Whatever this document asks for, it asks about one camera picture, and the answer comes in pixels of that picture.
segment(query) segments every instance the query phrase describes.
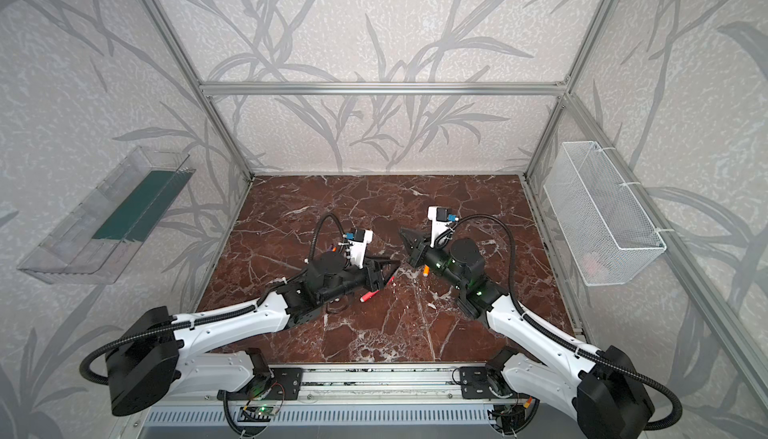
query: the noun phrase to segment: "white wire mesh basket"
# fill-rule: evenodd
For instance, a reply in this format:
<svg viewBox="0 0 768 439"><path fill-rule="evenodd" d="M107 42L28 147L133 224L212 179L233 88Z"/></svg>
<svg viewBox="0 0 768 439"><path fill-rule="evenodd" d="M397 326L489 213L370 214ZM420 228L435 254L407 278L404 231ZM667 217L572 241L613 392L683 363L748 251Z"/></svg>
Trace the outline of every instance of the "white wire mesh basket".
<svg viewBox="0 0 768 439"><path fill-rule="evenodd" d="M586 285L626 284L667 249L594 141L562 143L544 191Z"/></svg>

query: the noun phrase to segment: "robotic arm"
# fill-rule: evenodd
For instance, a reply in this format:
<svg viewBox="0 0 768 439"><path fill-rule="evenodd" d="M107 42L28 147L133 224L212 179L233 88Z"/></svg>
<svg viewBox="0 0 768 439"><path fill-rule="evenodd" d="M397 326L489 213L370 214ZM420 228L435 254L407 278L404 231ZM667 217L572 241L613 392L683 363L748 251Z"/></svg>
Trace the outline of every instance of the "robotic arm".
<svg viewBox="0 0 768 439"><path fill-rule="evenodd" d="M607 351L562 332L526 309L514 297L514 239L494 216L475 214L458 220L445 208L430 207L432 232L400 229L414 268L428 266L458 289L460 310L507 336L539 361L505 349L486 365L488 382L499 397L530 394L575 419L589 439L635 439L643 429L663 429L682 415L677 397L665 386L637 373L630 359L611 346ZM507 233L511 254L508 291L485 274L485 260L475 242L456 240L446 250L456 227L468 220L491 220ZM649 422L655 409L643 385L667 396L672 412Z"/></svg>
<svg viewBox="0 0 768 439"><path fill-rule="evenodd" d="M332 251L314 257L317 235L331 218L342 240ZM117 341L91 352L80 373L109 385L112 414L131 415L169 395L194 391L264 390L271 379L260 357L245 351L210 354L221 346L267 332L278 332L318 317L322 308L358 289L378 291L397 271L400 261L367 256L369 230L344 233L333 214L315 228L307 264L297 275L275 285L259 299L212 311L171 316L166 307L147 311ZM107 377L91 370L106 355ZM266 375L255 375L255 372Z"/></svg>

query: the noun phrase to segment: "wallpaper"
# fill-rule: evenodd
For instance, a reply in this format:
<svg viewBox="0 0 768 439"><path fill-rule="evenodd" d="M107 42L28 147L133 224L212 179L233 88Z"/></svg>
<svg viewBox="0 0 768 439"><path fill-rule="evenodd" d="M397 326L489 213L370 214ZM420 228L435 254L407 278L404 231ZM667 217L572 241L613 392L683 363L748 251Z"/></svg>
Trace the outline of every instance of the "wallpaper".
<svg viewBox="0 0 768 439"><path fill-rule="evenodd" d="M159 305L189 309L246 190L136 0L0 0L0 435L107 437L78 364ZM136 146L197 171L113 285L16 270Z"/></svg>
<svg viewBox="0 0 768 439"><path fill-rule="evenodd" d="M647 432L648 438L768 437L768 417L691 305L665 255L626 285L584 285L543 185L560 144L587 139L566 110L530 183L590 340L602 349L620 348L639 372L666 384L683 402L680 422ZM653 392L651 398L657 406L654 418L669 412L661 395Z"/></svg>
<svg viewBox="0 0 768 439"><path fill-rule="evenodd" d="M768 353L766 4L621 0L576 90Z"/></svg>
<svg viewBox="0 0 768 439"><path fill-rule="evenodd" d="M216 101L251 169L267 174L517 173L528 164L553 105L549 96Z"/></svg>
<svg viewBox="0 0 768 439"><path fill-rule="evenodd" d="M203 80L562 80L599 0L161 0Z"/></svg>

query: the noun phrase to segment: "brown marble tabletop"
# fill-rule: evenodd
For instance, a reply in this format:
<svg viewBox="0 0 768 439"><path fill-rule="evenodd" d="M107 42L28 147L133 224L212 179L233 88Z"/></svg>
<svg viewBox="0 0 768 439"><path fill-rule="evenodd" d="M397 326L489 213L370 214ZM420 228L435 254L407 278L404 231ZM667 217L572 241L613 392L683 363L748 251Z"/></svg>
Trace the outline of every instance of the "brown marble tabletop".
<svg viewBox="0 0 768 439"><path fill-rule="evenodd" d="M345 229L372 229L367 252L404 259L401 226L428 231L428 206L459 216L493 214L510 225L517 245L514 282L518 298L558 328L572 334L549 261L517 176L259 176L226 243L198 310L258 297L274 281L304 266L312 231L332 211ZM454 239L472 237L486 272L507 284L508 246L503 230L489 222L465 224ZM338 241L326 221L317 253ZM351 361L487 361L511 344L456 306L456 290L434 275L422 277L403 264L376 296L342 299L305 325L247 338L224 348L260 348L270 363Z"/></svg>

